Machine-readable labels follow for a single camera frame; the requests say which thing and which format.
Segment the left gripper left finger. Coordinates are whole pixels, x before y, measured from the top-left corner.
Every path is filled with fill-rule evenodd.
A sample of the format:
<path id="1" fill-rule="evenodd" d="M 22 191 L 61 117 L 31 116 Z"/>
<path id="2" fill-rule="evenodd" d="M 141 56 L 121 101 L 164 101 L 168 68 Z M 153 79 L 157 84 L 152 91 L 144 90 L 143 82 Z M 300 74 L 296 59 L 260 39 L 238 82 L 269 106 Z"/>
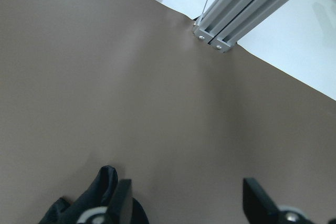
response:
<path id="1" fill-rule="evenodd" d="M 118 182 L 104 218 L 105 223 L 131 223 L 132 180 L 123 179 Z"/>

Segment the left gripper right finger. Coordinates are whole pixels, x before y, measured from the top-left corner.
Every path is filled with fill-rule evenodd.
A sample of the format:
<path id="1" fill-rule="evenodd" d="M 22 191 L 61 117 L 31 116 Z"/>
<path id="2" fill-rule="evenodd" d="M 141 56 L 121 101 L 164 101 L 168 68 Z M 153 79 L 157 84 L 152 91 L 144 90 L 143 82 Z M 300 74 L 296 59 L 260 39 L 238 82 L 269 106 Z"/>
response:
<path id="1" fill-rule="evenodd" d="M 280 223 L 280 210 L 254 178 L 243 179 L 243 211 L 249 223 Z"/>

